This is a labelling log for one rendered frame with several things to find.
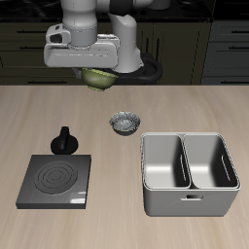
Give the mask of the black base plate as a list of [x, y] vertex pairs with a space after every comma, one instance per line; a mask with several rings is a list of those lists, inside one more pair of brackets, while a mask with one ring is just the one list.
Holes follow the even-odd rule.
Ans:
[[142, 53], [142, 67], [131, 73], [117, 73], [118, 79], [115, 86], [153, 86], [162, 76], [161, 65], [154, 60], [150, 53]]

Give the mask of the dark grey stove plate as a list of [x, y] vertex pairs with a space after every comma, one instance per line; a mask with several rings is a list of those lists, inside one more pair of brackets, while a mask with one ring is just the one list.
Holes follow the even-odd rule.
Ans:
[[17, 209], [85, 209], [90, 155], [32, 155]]

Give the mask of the dark kitchen cupboards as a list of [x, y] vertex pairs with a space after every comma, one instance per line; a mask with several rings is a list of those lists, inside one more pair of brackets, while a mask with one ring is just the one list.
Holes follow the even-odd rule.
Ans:
[[[158, 61], [160, 85], [198, 85], [212, 12], [219, 0], [171, 0], [167, 10], [133, 10], [137, 47]], [[0, 0], [0, 85], [80, 85], [70, 68], [44, 64], [47, 29], [61, 22], [59, 0]]]

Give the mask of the white two-bin basket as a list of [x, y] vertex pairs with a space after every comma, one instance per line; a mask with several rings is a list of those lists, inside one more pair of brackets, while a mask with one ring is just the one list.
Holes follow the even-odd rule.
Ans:
[[218, 133], [141, 135], [145, 213], [151, 217], [223, 217], [240, 181]]

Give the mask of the small grey fluted dish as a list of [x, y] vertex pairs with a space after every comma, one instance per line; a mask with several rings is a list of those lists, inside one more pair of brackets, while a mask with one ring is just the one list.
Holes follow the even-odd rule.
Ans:
[[111, 117], [109, 124], [119, 135], [129, 136], [137, 130], [141, 120], [132, 112], [121, 111]]

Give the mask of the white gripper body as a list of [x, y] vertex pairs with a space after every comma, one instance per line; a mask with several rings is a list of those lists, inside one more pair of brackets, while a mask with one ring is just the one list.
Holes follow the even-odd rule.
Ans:
[[84, 48], [71, 45], [69, 33], [56, 34], [61, 42], [47, 38], [44, 61], [49, 67], [115, 68], [120, 39], [113, 34], [98, 34], [97, 41]]

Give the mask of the round black stove knob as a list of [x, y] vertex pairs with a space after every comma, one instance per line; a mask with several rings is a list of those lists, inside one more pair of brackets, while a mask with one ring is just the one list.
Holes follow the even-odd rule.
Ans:
[[51, 150], [55, 155], [72, 155], [78, 147], [78, 140], [70, 134], [68, 126], [63, 126], [60, 134], [51, 143]]

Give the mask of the green bowl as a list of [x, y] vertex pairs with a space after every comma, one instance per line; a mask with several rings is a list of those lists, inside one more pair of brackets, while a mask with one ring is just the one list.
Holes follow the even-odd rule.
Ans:
[[114, 74], [87, 68], [82, 69], [82, 78], [90, 89], [99, 91], [108, 89], [118, 80]]

